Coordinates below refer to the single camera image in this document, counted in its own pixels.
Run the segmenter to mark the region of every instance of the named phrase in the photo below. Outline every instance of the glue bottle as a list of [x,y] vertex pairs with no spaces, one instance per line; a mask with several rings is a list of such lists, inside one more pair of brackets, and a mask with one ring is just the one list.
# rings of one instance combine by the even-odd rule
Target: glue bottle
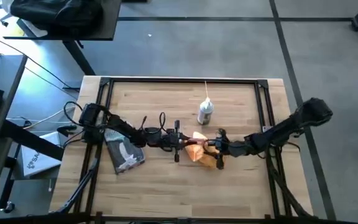
[[214,105],[211,102],[209,97],[206,97],[204,102],[200,104],[200,110],[198,112],[197,121],[199,124],[204,125],[208,124],[211,120],[212,112],[214,111]]

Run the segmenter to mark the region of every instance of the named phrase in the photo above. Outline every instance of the gray floor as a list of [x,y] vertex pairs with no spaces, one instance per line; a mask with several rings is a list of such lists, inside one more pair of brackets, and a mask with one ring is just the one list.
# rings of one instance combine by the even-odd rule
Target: gray floor
[[[355,0],[275,0],[280,17],[352,17]],[[153,0],[124,4],[120,16],[272,17],[269,0]],[[313,129],[313,136],[339,220],[358,222],[358,33],[349,22],[282,22],[283,33],[304,100],[324,99],[333,119]],[[292,110],[293,87],[274,22],[119,22],[113,42],[83,42],[83,52],[98,75],[282,78]],[[64,80],[79,79],[81,70],[59,42],[23,47]],[[50,75],[30,69],[61,86]],[[13,116],[41,119],[72,100],[26,71],[15,97]],[[54,121],[64,121],[62,117]],[[42,124],[35,131],[51,131]],[[308,146],[301,156],[313,210],[325,217]],[[17,210],[0,217],[41,214],[48,210],[49,180],[15,184]]]

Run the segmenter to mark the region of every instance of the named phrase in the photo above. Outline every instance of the wooden table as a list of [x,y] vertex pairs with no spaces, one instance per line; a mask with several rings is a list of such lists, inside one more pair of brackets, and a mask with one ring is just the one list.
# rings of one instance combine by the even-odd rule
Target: wooden table
[[[81,106],[96,101],[100,79],[84,77],[78,99]],[[268,79],[268,84],[277,123],[290,114],[287,96],[283,80]],[[179,119],[181,131],[188,136],[198,131],[214,138],[216,130],[224,128],[230,140],[241,140],[260,132],[254,87],[242,84],[209,84],[215,111],[209,125],[200,126],[196,115],[205,99],[204,88],[203,83],[115,82],[110,111],[135,127],[139,127],[145,115],[145,126],[158,126],[158,116],[164,111],[166,127],[172,128]],[[80,111],[76,110],[74,120],[79,116]],[[61,207],[77,187],[85,146],[78,142],[66,148],[50,210]],[[224,170],[217,170],[190,161],[185,150],[180,153],[179,163],[173,161],[173,153],[149,147],[144,151],[145,164],[116,175],[103,146],[92,214],[193,218],[264,218],[265,214],[273,214],[265,160],[257,156],[230,157]],[[285,146],[282,160],[289,189],[312,213],[298,149]],[[86,189],[81,211],[87,196]]]

